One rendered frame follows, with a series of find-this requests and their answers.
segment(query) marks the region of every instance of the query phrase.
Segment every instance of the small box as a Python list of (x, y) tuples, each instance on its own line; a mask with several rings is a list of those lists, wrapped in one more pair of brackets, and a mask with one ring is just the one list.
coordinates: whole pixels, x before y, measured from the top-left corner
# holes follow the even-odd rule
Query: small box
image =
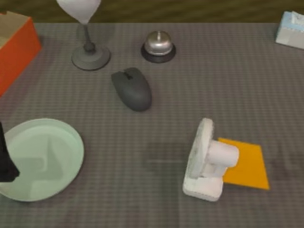
[(304, 49), (304, 16), (295, 12), (284, 12), (275, 41)]
[(41, 50), (32, 18), (0, 13), (0, 96)]

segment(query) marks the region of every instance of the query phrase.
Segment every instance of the open box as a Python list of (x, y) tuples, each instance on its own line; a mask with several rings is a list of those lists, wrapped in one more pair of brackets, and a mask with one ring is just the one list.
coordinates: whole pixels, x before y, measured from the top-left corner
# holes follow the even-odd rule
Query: open box
[(0, 96), (41, 50), (32, 18), (0, 13)]

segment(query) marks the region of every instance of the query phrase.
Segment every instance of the white lamp shade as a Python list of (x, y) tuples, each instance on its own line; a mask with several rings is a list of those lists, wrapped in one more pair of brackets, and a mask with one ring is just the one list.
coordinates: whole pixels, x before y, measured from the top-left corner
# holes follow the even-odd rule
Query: white lamp shade
[(89, 23), (101, 0), (57, 0), (59, 6), (81, 24)]

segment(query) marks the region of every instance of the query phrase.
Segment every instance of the gray round base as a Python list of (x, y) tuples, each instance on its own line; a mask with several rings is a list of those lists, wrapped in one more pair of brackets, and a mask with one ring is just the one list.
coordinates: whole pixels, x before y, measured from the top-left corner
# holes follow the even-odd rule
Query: gray round base
[(107, 47), (96, 45), (96, 52), (87, 53), (83, 47), (78, 47), (72, 54), (73, 64), (82, 70), (98, 70), (110, 61), (111, 53)]

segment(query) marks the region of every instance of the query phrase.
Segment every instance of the computer mouse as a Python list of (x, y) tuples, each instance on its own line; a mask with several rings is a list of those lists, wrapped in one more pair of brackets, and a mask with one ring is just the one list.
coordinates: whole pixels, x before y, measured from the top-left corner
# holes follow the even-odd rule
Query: computer mouse
[(130, 109), (142, 112), (152, 105), (152, 92), (145, 76), (135, 68), (112, 74), (112, 83), (121, 101)]

